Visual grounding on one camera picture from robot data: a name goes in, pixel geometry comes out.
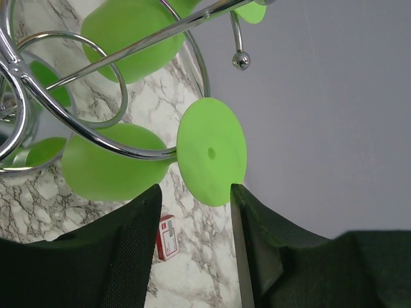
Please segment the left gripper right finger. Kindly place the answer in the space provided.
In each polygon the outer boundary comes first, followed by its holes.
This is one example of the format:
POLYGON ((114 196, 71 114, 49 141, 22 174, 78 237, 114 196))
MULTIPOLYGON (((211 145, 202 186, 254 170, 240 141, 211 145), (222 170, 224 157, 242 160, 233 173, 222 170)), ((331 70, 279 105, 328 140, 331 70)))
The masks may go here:
POLYGON ((231 186, 243 307, 409 307, 410 232, 314 234, 231 186))

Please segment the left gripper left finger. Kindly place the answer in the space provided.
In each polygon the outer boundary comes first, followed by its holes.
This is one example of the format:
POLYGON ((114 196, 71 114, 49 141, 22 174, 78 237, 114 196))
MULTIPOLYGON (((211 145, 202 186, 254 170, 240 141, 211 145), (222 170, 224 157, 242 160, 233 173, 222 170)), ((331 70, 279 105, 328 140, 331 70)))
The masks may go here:
POLYGON ((153 185, 53 241, 2 239, 1 306, 143 307, 161 208, 153 185))

